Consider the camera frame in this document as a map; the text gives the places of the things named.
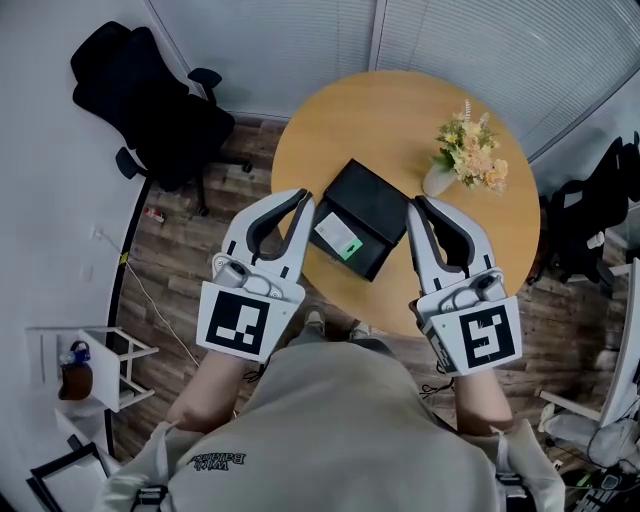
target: black office chair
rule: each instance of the black office chair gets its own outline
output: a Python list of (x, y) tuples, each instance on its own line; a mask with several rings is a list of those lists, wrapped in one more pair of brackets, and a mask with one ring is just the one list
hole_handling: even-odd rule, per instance
[(121, 148), (116, 163), (128, 179), (141, 174), (172, 191), (194, 178), (198, 213), (207, 215), (202, 176), (206, 164), (217, 160), (251, 171), (249, 161), (219, 155), (235, 125), (233, 117), (216, 106), (213, 88), (220, 75), (194, 69), (189, 79), (204, 87), (209, 101), (189, 94), (167, 69), (148, 28), (132, 31), (115, 21), (105, 23), (73, 54), (71, 68), (78, 80), (73, 101), (116, 128), (146, 167)]
[[(589, 249), (587, 240), (598, 232), (624, 222), (629, 198), (640, 199), (640, 154), (638, 133), (634, 142), (623, 145), (618, 137), (609, 147), (595, 171), (584, 181), (565, 183), (546, 205), (549, 247), (532, 285), (540, 280), (557, 254), (563, 271), (561, 282), (573, 274), (584, 274), (594, 283), (613, 285), (614, 276), (602, 261), (603, 246)], [(573, 204), (568, 196), (581, 193)]]

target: yellow flowers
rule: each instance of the yellow flowers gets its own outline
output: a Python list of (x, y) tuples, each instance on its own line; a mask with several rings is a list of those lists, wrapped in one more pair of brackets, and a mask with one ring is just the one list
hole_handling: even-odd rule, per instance
[(499, 144), (488, 128), (489, 114), (479, 122), (471, 121), (471, 105), (465, 102), (465, 110), (454, 114), (453, 121), (440, 127), (436, 140), (442, 142), (441, 155), (434, 161), (457, 174), (458, 180), (470, 188), (484, 185), (502, 194), (506, 189), (509, 172), (505, 160), (492, 160), (491, 152)]

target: black box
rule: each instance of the black box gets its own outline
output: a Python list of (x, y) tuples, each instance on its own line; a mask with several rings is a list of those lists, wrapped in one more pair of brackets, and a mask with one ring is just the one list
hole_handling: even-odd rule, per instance
[(325, 190), (313, 219), (314, 228), (335, 213), (362, 242), (343, 260), (313, 229), (311, 243), (367, 281), (373, 281), (404, 236), (409, 199), (364, 165), (351, 159)]

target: small red object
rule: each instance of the small red object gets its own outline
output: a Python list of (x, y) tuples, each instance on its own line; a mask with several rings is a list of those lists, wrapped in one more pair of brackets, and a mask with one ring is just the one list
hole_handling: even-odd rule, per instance
[(164, 222), (164, 213), (156, 210), (155, 208), (145, 207), (145, 209), (143, 210), (143, 213), (147, 217), (151, 217), (153, 220), (159, 222), (160, 224)]

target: flower vase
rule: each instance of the flower vase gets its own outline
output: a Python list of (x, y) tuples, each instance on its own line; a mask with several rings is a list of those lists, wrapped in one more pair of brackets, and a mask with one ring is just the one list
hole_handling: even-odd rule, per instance
[(422, 182), (422, 190), (430, 197), (438, 197), (456, 181), (453, 169), (434, 163)]

